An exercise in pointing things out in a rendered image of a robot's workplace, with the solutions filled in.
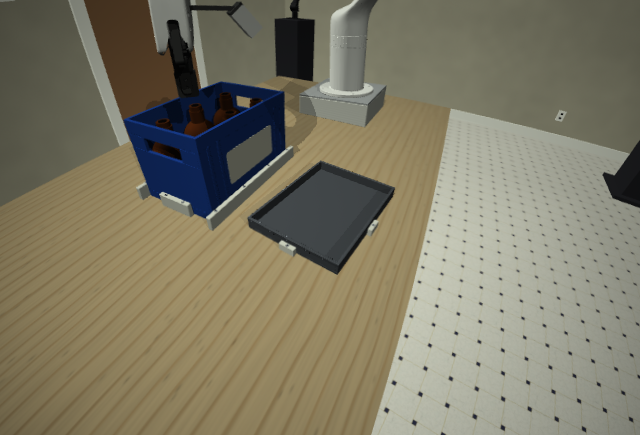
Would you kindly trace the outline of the blue bottle crate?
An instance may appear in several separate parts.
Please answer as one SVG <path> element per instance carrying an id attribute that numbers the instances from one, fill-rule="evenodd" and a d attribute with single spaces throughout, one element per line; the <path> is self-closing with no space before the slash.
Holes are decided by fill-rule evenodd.
<path id="1" fill-rule="evenodd" d="M 213 122 L 223 92 L 231 93 L 241 113 L 196 137 L 184 134 L 189 105 L 201 104 Z M 247 108 L 237 106 L 236 96 L 264 101 Z M 286 150 L 284 102 L 283 91 L 221 81 L 199 89 L 198 97 L 178 97 L 124 119 L 151 196 L 161 199 L 165 192 L 182 199 L 206 219 Z M 164 118 L 174 131 L 156 127 Z M 155 142 L 179 149 L 182 161 L 152 151 Z"/>

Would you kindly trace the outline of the brown glass bottle with green label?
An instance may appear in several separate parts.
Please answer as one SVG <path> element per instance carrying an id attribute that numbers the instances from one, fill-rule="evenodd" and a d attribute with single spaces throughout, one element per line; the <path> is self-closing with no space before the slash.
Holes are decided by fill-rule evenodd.
<path id="1" fill-rule="evenodd" d="M 225 120 L 231 118 L 232 116 L 236 115 L 237 112 L 235 110 L 227 110 L 223 112 L 223 117 L 222 117 L 222 122 L 224 122 Z"/>

